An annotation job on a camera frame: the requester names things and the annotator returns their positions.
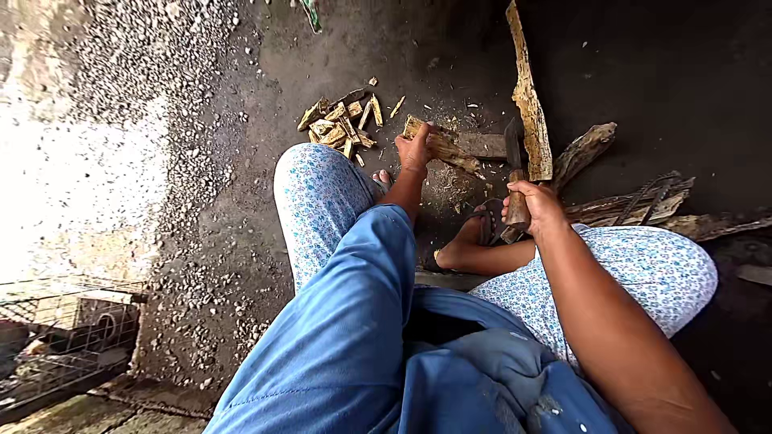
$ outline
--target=wood chip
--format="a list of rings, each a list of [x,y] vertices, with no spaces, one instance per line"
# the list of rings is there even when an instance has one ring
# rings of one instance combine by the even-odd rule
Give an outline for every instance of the wood chip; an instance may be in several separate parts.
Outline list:
[[[327,133],[330,132],[330,130],[333,129],[335,126],[335,123],[327,120],[327,119],[319,119],[313,124],[309,125],[309,128],[313,130],[314,133],[317,134],[319,137],[324,137],[327,135]]]
[[[391,111],[391,114],[389,115],[390,119],[394,118],[394,116],[399,111],[399,107],[402,107],[402,103],[404,103],[404,101],[405,101],[405,95],[402,95],[402,98],[399,99],[399,102],[397,103],[396,106],[394,106],[394,109]]]
[[[373,105],[373,115],[375,116],[375,124],[379,127],[384,126],[384,118],[381,115],[381,104],[378,103],[378,98],[375,97],[375,93],[373,93],[373,96],[370,98],[370,102]]]
[[[335,147],[338,145],[338,142],[343,141],[345,138],[346,131],[340,124],[335,124],[335,127],[330,130],[326,136],[322,137],[322,140],[320,140],[319,143],[325,144],[329,147]]]
[[[351,152],[354,149],[354,142],[349,137],[346,137],[346,143],[343,148],[343,155],[349,160],[351,159]]]
[[[303,131],[317,119],[321,119],[324,114],[327,113],[327,108],[330,105],[330,101],[327,98],[320,98],[310,109],[306,110],[303,117],[300,118],[300,123],[297,124],[297,130]]]
[[[423,123],[423,120],[409,114],[402,135],[404,135],[406,139],[411,140],[418,133],[418,129],[421,128]],[[442,127],[435,127],[435,131],[434,134],[429,135],[426,141],[426,145],[432,153],[433,158],[444,161],[452,167],[461,168],[477,178],[485,179],[483,174],[480,173],[479,160],[472,155],[465,153],[457,144],[455,144],[458,140],[458,134]]]
[[[367,123],[367,117],[370,116],[370,112],[373,110],[373,101],[369,100],[364,105],[364,111],[362,112],[362,117],[359,118],[359,129],[361,130],[364,128],[364,125]]]
[[[335,106],[335,109],[329,112],[328,115],[324,117],[326,120],[336,120],[338,117],[341,117],[346,114],[346,106],[343,105],[343,103],[338,103],[338,105]]]
[[[552,179],[552,152],[547,136],[547,123],[544,120],[544,111],[539,103],[539,97],[536,95],[536,87],[533,85],[533,76],[528,63],[528,48],[515,0],[512,0],[506,9],[506,19],[510,23],[517,56],[517,85],[512,93],[512,100],[519,107],[523,118],[525,129],[523,146],[528,152],[528,178],[532,182],[549,180]]]
[[[359,140],[357,131],[354,129],[354,125],[351,125],[351,119],[347,117],[340,117],[338,118],[338,122],[346,131],[346,135],[351,139],[351,141],[353,141],[355,144],[359,144],[361,142],[361,140]]]
[[[346,110],[348,111],[348,118],[354,119],[362,114],[362,104],[359,101],[354,101],[346,107]]]

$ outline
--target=sandal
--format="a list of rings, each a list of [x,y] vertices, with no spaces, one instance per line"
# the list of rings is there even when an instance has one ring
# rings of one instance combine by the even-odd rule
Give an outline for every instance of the sandal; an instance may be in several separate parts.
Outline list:
[[[506,225],[501,221],[501,210],[504,209],[504,201],[501,199],[488,199],[483,205],[483,211],[475,211],[466,216],[464,222],[473,217],[482,217],[480,225],[480,237],[477,244],[481,246],[492,246],[501,238],[501,232],[504,232]]]

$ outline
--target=foot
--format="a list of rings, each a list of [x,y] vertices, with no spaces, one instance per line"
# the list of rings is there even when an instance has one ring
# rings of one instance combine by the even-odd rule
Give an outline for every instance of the foot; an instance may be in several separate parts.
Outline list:
[[[485,211],[484,205],[478,205],[475,212]],[[455,238],[445,247],[440,249],[435,259],[437,265],[444,269],[461,269],[465,263],[465,254],[468,254],[470,246],[479,246],[477,243],[480,237],[480,225],[483,223],[483,217],[477,216],[464,222],[461,230]]]
[[[373,173],[373,181],[383,182],[387,191],[391,188],[391,176],[383,169]]]

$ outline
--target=hand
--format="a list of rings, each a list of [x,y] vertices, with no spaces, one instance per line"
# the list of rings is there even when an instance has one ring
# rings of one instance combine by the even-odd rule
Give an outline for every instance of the hand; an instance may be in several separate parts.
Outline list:
[[[511,192],[521,192],[526,196],[526,204],[531,214],[528,233],[534,238],[569,225],[560,201],[550,188],[533,185],[528,181],[510,182],[506,187]],[[506,217],[509,205],[510,197],[507,196],[504,198],[504,209],[501,210],[502,220]]]
[[[429,133],[433,132],[434,125],[424,123],[418,129],[418,133],[409,141],[402,134],[398,135],[394,142],[399,151],[399,161],[402,164],[402,171],[426,172],[426,164],[432,159],[426,146],[426,140]]]

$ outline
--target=wire cage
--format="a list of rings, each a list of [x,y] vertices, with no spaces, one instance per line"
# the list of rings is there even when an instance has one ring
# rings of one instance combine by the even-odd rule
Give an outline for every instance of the wire cage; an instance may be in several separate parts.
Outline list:
[[[0,284],[0,415],[127,366],[143,288],[84,275]]]

